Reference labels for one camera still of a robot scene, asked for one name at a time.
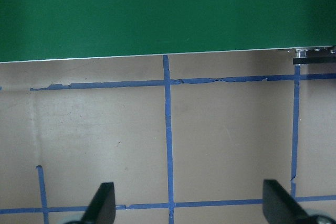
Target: green panel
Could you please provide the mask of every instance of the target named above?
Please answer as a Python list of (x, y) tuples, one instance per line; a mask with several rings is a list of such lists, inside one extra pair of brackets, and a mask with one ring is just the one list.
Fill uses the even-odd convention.
[(335, 0), (1, 0), (0, 61), (336, 45)]

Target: blue tape grid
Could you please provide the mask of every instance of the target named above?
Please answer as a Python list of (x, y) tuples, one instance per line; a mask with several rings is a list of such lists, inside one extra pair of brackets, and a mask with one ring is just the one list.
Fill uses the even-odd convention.
[[(168, 174), (168, 203), (157, 204), (136, 204), (136, 205), (117, 205), (117, 210), (126, 209), (169, 209), (169, 224), (174, 223), (174, 208), (181, 207), (207, 207), (207, 206), (230, 206), (230, 205), (254, 205), (262, 204), (262, 199), (242, 199), (242, 200), (220, 200), (220, 201), (196, 201), (196, 202), (174, 202), (174, 180), (173, 180), (173, 146), (171, 130), (171, 94), (170, 86), (179, 84), (202, 84), (212, 82), (253, 82), (253, 81), (294, 81), (294, 101), (293, 101), (293, 139), (292, 139), (292, 163), (291, 163), (291, 194), (296, 195), (296, 170), (297, 170), (297, 151), (298, 151), (298, 124), (299, 124), (299, 92), (300, 80), (324, 80), (336, 79), (336, 73), (324, 74), (300, 74), (300, 67), (295, 66), (295, 74), (288, 75), (270, 75), (270, 76), (241, 76), (225, 78), (191, 78), (191, 79), (170, 79), (169, 59), (167, 55), (163, 56), (164, 80), (151, 81), (121, 81), (121, 82), (94, 82), (94, 83), (72, 83), (67, 86), (62, 84), (52, 84), (46, 88), (30, 88), (30, 91), (44, 90), (63, 90), (63, 89), (97, 89), (97, 88), (120, 88), (120, 87), (147, 87), (164, 86), (165, 87), (165, 118), (166, 118), (166, 145), (167, 145), (167, 174)], [(48, 207), (45, 190), (44, 173), (41, 166), (38, 170), (41, 208), (15, 208), (0, 209), (0, 214), (18, 214), (18, 213), (43, 213), (44, 223), (48, 224), (49, 212), (68, 212), (85, 211), (87, 206), (77, 207)], [(326, 201), (336, 200), (336, 195), (328, 196), (308, 196), (295, 197), (296, 201)]]

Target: vertical blue tape strip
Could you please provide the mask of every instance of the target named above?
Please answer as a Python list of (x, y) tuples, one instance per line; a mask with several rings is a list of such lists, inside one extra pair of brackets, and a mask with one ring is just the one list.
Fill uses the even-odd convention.
[(44, 184), (44, 173), (42, 166), (36, 166), (38, 172), (38, 181), (40, 185), (40, 195), (41, 195), (41, 203), (43, 210), (43, 220), (44, 224), (49, 224), (49, 213), (48, 213), (48, 204), (47, 204), (47, 194), (46, 194), (46, 186)]
[(300, 66), (295, 66), (294, 74), (294, 104), (293, 104), (293, 138), (290, 193), (296, 195), (295, 177), (297, 172), (298, 140), (299, 140), (299, 105), (300, 105)]
[(163, 56), (164, 93), (165, 93), (165, 118), (166, 118), (166, 143), (167, 143), (167, 173), (168, 173), (168, 201), (169, 224), (174, 223), (174, 177), (173, 177), (173, 144), (172, 144), (172, 120), (171, 120), (171, 94), (169, 59)]

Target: green board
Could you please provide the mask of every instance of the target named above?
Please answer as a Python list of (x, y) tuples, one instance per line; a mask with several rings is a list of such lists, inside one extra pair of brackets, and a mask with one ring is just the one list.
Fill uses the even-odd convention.
[(336, 45), (335, 0), (1, 0), (0, 62)]

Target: green surface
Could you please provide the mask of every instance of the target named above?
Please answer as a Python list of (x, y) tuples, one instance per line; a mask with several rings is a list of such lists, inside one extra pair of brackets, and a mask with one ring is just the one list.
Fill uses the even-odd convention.
[(0, 61), (336, 45), (335, 0), (1, 0)]

